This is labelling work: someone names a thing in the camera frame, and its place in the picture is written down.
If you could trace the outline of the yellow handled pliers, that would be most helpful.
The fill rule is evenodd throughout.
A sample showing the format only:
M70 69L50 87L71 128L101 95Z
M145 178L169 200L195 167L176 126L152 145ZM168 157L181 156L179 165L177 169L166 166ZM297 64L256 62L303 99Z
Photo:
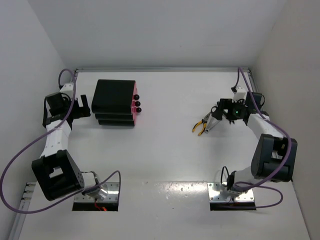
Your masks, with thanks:
M200 137L205 132L210 116L211 116L211 112L207 113L199 122L197 122L193 126L193 128L192 128L193 133L195 132L197 127L202 126L201 131L197 134L198 137Z

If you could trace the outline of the black drawer cabinet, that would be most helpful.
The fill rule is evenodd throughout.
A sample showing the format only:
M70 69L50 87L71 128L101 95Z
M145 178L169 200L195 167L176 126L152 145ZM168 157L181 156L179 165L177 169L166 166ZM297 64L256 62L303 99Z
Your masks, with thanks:
M99 79L91 103L98 124L134 127L137 119L134 96L137 94L134 80Z

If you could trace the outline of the pink top drawer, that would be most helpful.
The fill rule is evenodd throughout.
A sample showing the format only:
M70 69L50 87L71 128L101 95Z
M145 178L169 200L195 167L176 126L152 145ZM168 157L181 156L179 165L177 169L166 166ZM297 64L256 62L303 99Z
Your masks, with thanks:
M135 84L134 87L133 87L133 94L132 94L132 99L134 101L138 101L140 99L140 96L138 94L138 88L137 88L137 85Z

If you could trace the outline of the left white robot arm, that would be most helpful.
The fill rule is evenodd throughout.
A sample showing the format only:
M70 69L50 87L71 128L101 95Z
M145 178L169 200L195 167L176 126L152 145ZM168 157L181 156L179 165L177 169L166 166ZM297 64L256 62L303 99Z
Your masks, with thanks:
M93 171L82 172L68 152L73 120L91 115L86 95L81 95L80 99L82 106L62 92L44 99L42 125L48 135L40 158L32 162L31 168L49 201L77 191L96 201L107 200L108 188L100 184L98 175Z

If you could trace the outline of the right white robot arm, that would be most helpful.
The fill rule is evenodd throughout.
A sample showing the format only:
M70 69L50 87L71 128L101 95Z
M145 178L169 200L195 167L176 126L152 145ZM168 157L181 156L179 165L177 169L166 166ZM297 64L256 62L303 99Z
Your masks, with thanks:
M230 123L242 120L258 140L250 166L230 173L222 186L221 191L227 197L246 193L250 185L262 180L274 183L292 180L298 143L270 124L268 114L261 110L263 99L263 94L253 92L237 100L222 98L211 108L213 120L226 119Z

